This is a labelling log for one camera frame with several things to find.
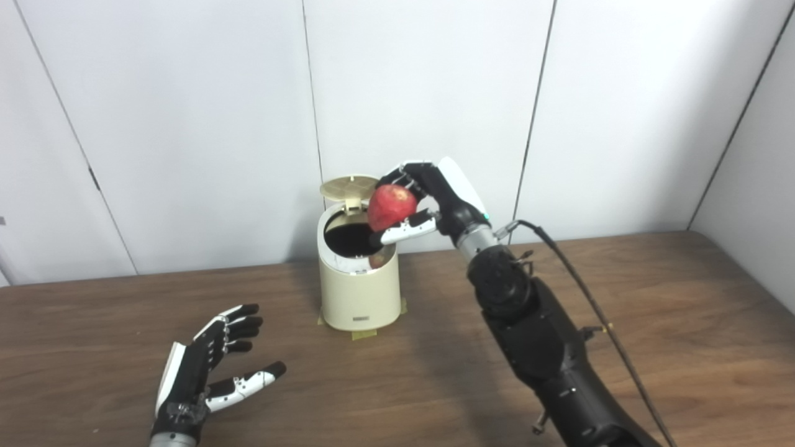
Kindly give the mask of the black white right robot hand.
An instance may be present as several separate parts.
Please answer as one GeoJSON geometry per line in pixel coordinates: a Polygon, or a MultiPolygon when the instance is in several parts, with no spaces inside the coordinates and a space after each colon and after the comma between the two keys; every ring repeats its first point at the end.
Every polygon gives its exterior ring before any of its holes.
{"type": "Polygon", "coordinates": [[[475,255],[499,245],[489,215],[471,182],[459,165],[446,156],[439,163],[407,161],[383,176],[377,186],[403,186],[422,201],[430,196],[438,205],[415,212],[370,235],[370,244],[385,246],[438,232],[449,237],[454,247],[475,255]]]}

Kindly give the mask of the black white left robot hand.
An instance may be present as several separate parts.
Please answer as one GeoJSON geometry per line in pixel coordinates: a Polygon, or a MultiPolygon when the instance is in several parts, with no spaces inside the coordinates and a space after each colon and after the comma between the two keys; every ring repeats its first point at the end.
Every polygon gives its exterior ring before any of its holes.
{"type": "Polygon", "coordinates": [[[208,416],[250,398],[281,378],[277,361],[211,384],[209,376],[231,353],[249,353],[262,318],[257,304],[219,312],[190,343],[174,342],[157,390],[150,446],[197,446],[208,416]]]}

